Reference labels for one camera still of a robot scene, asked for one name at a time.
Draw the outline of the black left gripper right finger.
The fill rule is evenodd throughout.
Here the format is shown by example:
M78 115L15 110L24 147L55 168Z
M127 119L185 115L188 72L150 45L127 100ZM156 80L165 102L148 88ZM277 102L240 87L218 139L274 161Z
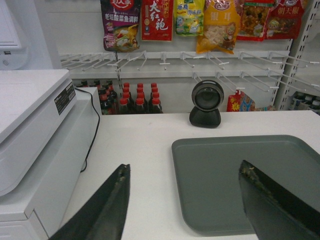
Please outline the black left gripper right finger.
M318 240L320 213L250 162L238 170L243 210L260 240Z

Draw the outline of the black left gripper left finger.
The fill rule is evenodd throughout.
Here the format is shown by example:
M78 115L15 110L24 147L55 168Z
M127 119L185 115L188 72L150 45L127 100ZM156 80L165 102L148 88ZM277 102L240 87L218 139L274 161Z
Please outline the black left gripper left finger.
M51 240L120 240L127 217L131 166L121 164Z

